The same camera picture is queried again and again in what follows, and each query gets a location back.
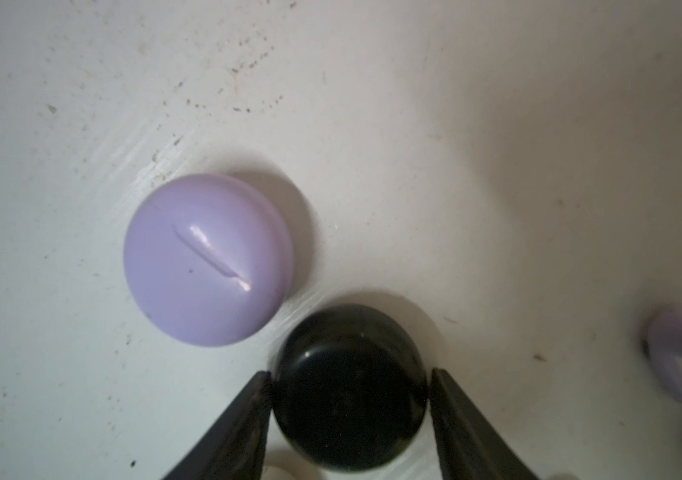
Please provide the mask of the black round earbud case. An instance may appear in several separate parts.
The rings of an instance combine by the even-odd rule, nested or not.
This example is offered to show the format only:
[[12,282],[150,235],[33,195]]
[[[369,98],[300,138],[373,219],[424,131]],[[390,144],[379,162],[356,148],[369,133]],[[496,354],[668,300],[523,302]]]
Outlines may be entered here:
[[329,470],[361,472],[394,460],[427,410],[418,348],[391,317],[366,305],[308,316],[285,340],[272,378],[284,436]]

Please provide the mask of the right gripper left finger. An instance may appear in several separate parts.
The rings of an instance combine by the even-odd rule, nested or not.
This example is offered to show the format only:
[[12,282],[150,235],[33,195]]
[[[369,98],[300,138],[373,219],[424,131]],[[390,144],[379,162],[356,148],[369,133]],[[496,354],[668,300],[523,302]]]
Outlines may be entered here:
[[165,479],[259,480],[271,412],[271,374],[259,371]]

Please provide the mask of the purple round earbud case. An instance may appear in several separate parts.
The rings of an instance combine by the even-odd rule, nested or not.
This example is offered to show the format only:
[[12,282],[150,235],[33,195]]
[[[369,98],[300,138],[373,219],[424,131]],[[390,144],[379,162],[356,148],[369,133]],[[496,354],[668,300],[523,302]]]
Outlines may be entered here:
[[160,331],[220,347],[260,331],[291,289],[292,238],[261,192],[228,175],[169,181],[138,207],[123,265],[132,297]]

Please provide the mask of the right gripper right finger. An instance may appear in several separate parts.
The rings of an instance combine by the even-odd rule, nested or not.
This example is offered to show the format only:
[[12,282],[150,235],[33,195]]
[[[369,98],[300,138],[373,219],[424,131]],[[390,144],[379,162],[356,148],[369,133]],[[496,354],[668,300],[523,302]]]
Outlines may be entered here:
[[444,480],[538,479],[447,370],[432,370],[429,395]]

